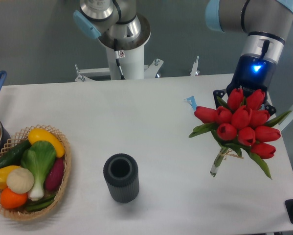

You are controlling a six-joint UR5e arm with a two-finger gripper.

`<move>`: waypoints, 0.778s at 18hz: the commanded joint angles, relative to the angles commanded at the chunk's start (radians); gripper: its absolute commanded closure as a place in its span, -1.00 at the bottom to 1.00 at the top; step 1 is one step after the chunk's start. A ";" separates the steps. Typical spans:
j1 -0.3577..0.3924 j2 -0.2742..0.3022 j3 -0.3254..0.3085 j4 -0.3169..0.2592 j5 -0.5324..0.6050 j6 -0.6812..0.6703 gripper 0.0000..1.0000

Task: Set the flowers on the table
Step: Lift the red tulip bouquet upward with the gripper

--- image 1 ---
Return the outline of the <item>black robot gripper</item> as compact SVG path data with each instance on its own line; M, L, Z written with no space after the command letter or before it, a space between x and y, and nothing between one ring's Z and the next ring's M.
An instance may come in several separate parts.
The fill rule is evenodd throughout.
M243 55L240 57L232 81L226 90L214 90L213 97L216 108L223 106L228 108L228 104L223 100L225 94L231 94L233 89L241 88L244 96L249 97L256 90L261 89L268 92L270 82L275 72L275 63ZM276 113L276 108L271 105L264 105L264 109L272 116Z

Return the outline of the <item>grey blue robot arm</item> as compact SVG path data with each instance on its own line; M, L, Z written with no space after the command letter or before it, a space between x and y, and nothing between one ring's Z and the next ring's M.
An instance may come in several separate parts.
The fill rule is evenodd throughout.
M111 79L145 77L144 46L151 28L134 0L82 0L73 20L105 47ZM236 88L246 97L257 89L267 92L293 22L293 0L211 0L205 22L215 31L248 35L231 83L213 93L215 104Z

